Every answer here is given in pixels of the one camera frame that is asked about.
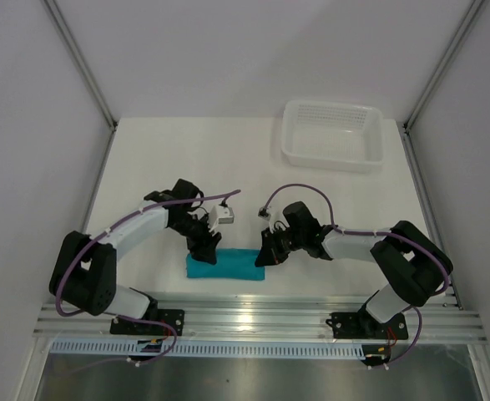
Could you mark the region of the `teal t shirt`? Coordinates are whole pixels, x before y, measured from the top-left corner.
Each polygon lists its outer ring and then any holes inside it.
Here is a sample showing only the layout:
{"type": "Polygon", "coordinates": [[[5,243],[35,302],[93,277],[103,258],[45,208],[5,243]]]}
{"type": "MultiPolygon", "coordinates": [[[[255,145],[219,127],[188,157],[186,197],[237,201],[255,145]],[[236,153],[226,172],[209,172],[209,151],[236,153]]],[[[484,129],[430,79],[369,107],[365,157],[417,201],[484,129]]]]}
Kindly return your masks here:
{"type": "Polygon", "coordinates": [[[219,249],[216,252],[217,262],[214,265],[196,261],[192,256],[187,256],[185,259],[186,276],[189,279],[264,281],[265,268],[255,265],[259,253],[255,249],[219,249]]]}

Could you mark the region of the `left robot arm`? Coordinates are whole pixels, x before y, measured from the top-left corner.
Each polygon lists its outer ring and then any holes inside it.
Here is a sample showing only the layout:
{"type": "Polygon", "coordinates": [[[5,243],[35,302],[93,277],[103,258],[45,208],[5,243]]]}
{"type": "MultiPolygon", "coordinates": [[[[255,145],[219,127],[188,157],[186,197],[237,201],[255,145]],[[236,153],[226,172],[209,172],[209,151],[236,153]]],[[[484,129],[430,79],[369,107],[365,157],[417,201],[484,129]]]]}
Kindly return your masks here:
{"type": "Polygon", "coordinates": [[[49,282],[58,314],[125,315],[137,332],[153,332],[159,314],[149,307],[148,296],[118,285],[119,260],[151,236],[170,229],[185,239],[194,260],[214,265],[221,234],[211,227],[208,216],[198,217],[194,212],[206,201],[228,197],[206,196],[193,183],[179,179],[170,190],[147,194],[137,208],[97,235],[68,233],[49,282]]]}

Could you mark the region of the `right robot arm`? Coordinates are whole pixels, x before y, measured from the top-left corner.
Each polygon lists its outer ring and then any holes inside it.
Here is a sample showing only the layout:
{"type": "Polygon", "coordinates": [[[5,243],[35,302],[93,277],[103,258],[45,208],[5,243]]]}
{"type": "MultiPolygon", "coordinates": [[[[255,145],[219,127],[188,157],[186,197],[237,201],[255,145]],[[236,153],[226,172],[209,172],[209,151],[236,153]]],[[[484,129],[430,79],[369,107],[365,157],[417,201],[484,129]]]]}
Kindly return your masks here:
{"type": "Polygon", "coordinates": [[[366,302],[358,317],[359,328],[368,337],[379,336],[399,312],[424,306],[450,285],[452,261],[409,221],[399,221],[385,231],[347,230],[322,225],[301,201],[288,205],[282,215],[285,228],[261,232],[255,265],[279,265],[291,252],[300,250],[326,261],[376,263],[387,285],[366,302]]]}

